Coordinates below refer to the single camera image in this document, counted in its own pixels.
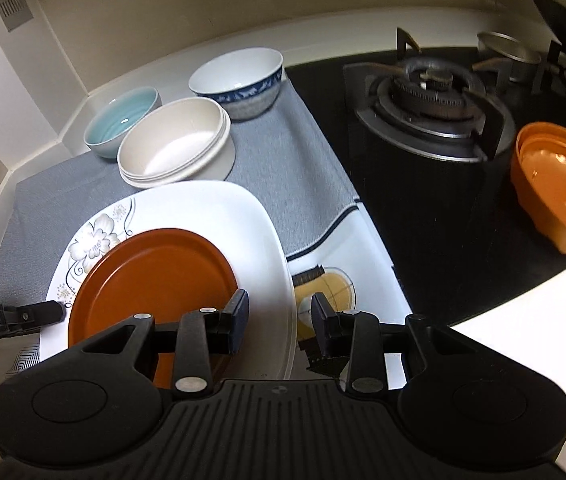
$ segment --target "gray mat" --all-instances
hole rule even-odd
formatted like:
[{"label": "gray mat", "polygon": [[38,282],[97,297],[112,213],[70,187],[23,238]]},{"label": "gray mat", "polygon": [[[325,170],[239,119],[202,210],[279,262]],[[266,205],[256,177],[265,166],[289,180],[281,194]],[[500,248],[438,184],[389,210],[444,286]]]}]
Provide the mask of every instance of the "gray mat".
[{"label": "gray mat", "polygon": [[[231,127],[236,161],[227,180],[263,204],[286,256],[311,246],[356,192],[289,81],[261,117]],[[94,214],[138,189],[116,162],[85,153],[16,186],[14,213],[0,246],[0,303],[44,301],[71,237]]]}]

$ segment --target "ribbed black surface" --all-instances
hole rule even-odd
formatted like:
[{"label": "ribbed black surface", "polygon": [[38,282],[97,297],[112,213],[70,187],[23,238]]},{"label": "ribbed black surface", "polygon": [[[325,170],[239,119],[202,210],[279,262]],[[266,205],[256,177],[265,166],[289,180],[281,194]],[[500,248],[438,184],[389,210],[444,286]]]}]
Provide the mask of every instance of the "ribbed black surface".
[{"label": "ribbed black surface", "polygon": [[44,470],[6,459],[0,479],[565,480],[547,464],[474,473],[416,449],[378,402],[350,399],[335,381],[226,381],[204,400],[179,402],[159,430],[109,463]]}]

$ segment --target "blue and white bowl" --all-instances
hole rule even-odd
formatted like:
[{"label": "blue and white bowl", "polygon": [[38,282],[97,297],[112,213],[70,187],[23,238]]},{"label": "blue and white bowl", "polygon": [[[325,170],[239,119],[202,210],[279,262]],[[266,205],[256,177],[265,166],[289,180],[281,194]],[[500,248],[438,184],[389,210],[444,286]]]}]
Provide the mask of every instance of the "blue and white bowl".
[{"label": "blue and white bowl", "polygon": [[96,114],[85,129],[83,140],[96,154],[116,158],[118,147],[132,126],[160,106],[161,96],[156,88],[148,86],[126,92]]},{"label": "blue and white bowl", "polygon": [[261,115],[272,106],[283,75],[283,55],[272,48],[234,50],[200,66],[189,89],[220,104],[233,121]]}]

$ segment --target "black glass cooktop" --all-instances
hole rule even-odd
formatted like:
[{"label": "black glass cooktop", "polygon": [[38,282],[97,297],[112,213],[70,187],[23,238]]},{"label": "black glass cooktop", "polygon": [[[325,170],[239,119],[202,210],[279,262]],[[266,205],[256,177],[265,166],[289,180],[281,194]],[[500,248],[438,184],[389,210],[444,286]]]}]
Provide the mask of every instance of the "black glass cooktop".
[{"label": "black glass cooktop", "polygon": [[[476,48],[426,48],[423,54],[467,68],[478,60]],[[361,195],[414,312],[454,324],[566,269],[566,255],[534,229],[517,202],[511,149],[488,164],[464,164],[390,146],[346,108],[343,66],[356,62],[394,64],[396,52],[285,70]],[[566,126],[566,97],[549,86],[532,95],[511,84],[502,100],[517,128],[533,121]],[[367,139],[363,157],[355,146],[361,136]]]}]

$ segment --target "brown plate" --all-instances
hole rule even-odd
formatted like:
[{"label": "brown plate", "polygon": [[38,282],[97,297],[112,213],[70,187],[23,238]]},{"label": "brown plate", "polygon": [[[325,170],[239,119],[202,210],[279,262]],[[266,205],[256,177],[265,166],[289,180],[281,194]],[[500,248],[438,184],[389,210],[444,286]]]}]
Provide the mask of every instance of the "brown plate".
[{"label": "brown plate", "polygon": [[522,128],[510,176],[537,230],[566,254],[566,128],[552,123]]},{"label": "brown plate", "polygon": [[[182,229],[146,231],[114,247],[87,275],[72,307],[68,344],[140,312],[166,323],[205,306],[223,308],[236,288],[230,264],[205,238]],[[156,386],[170,387],[173,358],[159,356]]]}]

